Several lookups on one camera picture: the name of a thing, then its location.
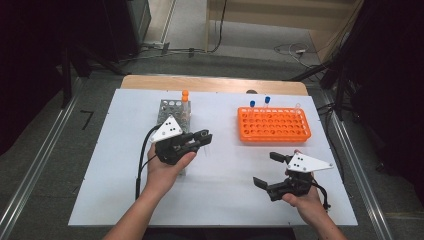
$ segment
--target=white tabletop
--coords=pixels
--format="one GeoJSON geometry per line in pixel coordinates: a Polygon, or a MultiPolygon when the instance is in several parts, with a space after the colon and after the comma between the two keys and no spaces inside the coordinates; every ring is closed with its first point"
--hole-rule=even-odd
{"type": "MultiPolygon", "coordinates": [[[[266,191],[253,184],[258,177],[269,184],[282,182],[286,164],[269,152],[292,155],[295,149],[335,164],[311,97],[268,95],[270,107],[305,111],[311,138],[305,143],[243,143],[238,139],[237,108],[265,95],[190,92],[190,129],[208,129],[212,143],[199,150],[173,188],[161,200],[150,226],[269,227],[304,225],[295,208],[271,202],[266,191]]],[[[179,91],[126,90],[115,92],[98,143],[88,166],[72,215],[71,226],[114,225],[134,202],[141,146],[156,124],[161,99],[180,99],[179,91]]],[[[143,172],[142,186],[146,172],[143,172]]],[[[337,168],[315,173],[328,192],[329,214],[338,225],[357,225],[337,168]]]]}

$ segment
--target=table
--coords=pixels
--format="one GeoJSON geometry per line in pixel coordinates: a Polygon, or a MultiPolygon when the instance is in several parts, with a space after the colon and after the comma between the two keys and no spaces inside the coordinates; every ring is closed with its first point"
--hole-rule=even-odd
{"type": "MultiPolygon", "coordinates": [[[[205,50],[209,21],[221,20],[224,1],[207,1],[205,50]]],[[[228,0],[224,21],[308,29],[325,62],[350,31],[362,4],[363,0],[228,0]]]]}
{"type": "MultiPolygon", "coordinates": [[[[275,183],[286,178],[285,165],[269,159],[270,151],[292,154],[294,149],[299,149],[335,165],[313,101],[302,83],[127,76],[112,100],[69,225],[110,226],[119,220],[134,201],[142,141],[156,123],[160,99],[179,99],[183,89],[191,91],[190,128],[193,131],[209,129],[214,137],[212,144],[203,147],[188,166],[186,176],[178,178],[162,199],[150,226],[275,227],[305,224],[295,208],[283,201],[271,202],[266,192],[255,187],[252,180],[255,176],[275,183]],[[244,94],[251,89],[258,94],[244,94]],[[278,91],[286,95],[277,95],[278,91]],[[313,133],[306,143],[246,145],[237,141],[237,107],[243,103],[247,105],[250,99],[260,101],[265,94],[271,96],[274,105],[302,104],[313,133]]],[[[337,169],[316,172],[315,177],[327,189],[333,205],[329,214],[335,223],[357,225],[337,169]]]]}

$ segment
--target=test tube rack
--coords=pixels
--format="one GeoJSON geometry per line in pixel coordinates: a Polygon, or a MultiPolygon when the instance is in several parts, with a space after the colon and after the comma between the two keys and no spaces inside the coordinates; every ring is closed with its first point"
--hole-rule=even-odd
{"type": "Polygon", "coordinates": [[[306,142],[311,137],[301,108],[240,107],[237,117],[243,142],[306,142]]]}
{"type": "Polygon", "coordinates": [[[188,101],[187,113],[181,100],[162,99],[160,101],[157,124],[162,124],[172,115],[180,125],[181,129],[188,133],[190,131],[191,102],[188,101]]]}

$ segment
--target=hand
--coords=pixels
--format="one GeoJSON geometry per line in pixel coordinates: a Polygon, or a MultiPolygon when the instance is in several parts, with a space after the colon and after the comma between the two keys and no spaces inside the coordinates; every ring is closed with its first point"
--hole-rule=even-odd
{"type": "Polygon", "coordinates": [[[155,144],[152,144],[147,157],[148,159],[154,158],[147,165],[147,182],[143,193],[149,192],[149,194],[162,198],[174,185],[179,172],[196,157],[196,153],[185,154],[175,165],[163,163],[155,155],[155,144]]]}
{"type": "Polygon", "coordinates": [[[291,193],[287,193],[283,195],[282,199],[293,207],[296,207],[299,215],[309,225],[314,224],[314,221],[323,215],[328,216],[322,206],[317,188],[314,186],[311,186],[307,195],[296,197],[291,193]]]}

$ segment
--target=aluminum rail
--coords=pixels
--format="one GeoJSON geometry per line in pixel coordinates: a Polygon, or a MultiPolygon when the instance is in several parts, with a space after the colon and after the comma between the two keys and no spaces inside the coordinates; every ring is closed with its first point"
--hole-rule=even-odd
{"type": "MultiPolygon", "coordinates": [[[[323,92],[326,104],[334,102],[331,94],[328,91],[323,92]]],[[[380,240],[391,240],[393,235],[387,224],[386,218],[380,208],[377,197],[372,190],[371,184],[362,168],[362,165],[358,159],[355,148],[352,141],[349,138],[344,122],[340,122],[335,114],[332,115],[332,121],[336,129],[339,140],[343,146],[343,150],[346,153],[346,157],[350,168],[352,169],[353,176],[356,184],[358,185],[359,192],[364,200],[365,207],[367,208],[368,215],[374,225],[374,230],[380,240]]]]}
{"type": "Polygon", "coordinates": [[[74,96],[69,101],[67,107],[59,112],[59,115],[57,116],[30,168],[25,174],[25,177],[23,178],[14,195],[9,200],[9,203],[0,221],[0,239],[9,239],[9,235],[11,234],[16,221],[18,220],[19,215],[21,214],[26,202],[28,201],[31,192],[44,169],[44,166],[49,160],[52,150],[57,140],[59,139],[62,130],[72,113],[72,110],[74,109],[75,103],[79,98],[81,89],[83,88],[84,84],[85,80],[81,78],[77,78],[75,80],[73,86],[75,93],[74,96]]]}

